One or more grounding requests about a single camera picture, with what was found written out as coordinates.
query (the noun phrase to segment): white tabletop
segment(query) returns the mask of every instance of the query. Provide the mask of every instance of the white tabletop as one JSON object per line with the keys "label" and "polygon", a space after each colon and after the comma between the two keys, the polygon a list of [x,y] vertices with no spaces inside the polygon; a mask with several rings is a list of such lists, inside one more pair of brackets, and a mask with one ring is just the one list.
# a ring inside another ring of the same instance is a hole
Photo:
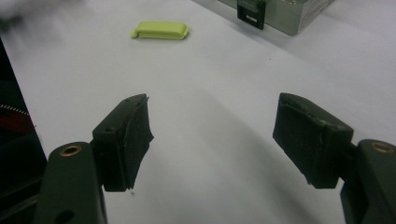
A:
{"label": "white tabletop", "polygon": [[[349,124],[355,144],[396,143],[393,0],[336,0],[294,37],[215,0],[47,2],[1,36],[47,155],[91,141],[122,99],[150,97],[155,138],[134,196],[105,194],[109,223],[344,223],[343,182],[307,185],[272,138],[282,91]],[[140,21],[191,32],[131,39]]]}

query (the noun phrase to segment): black clip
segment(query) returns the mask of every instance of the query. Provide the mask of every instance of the black clip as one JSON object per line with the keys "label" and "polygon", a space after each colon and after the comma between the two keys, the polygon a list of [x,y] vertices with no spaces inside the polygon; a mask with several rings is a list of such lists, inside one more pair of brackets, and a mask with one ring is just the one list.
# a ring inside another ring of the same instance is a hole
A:
{"label": "black clip", "polygon": [[262,0],[238,0],[238,19],[259,29],[264,29],[266,2]]}

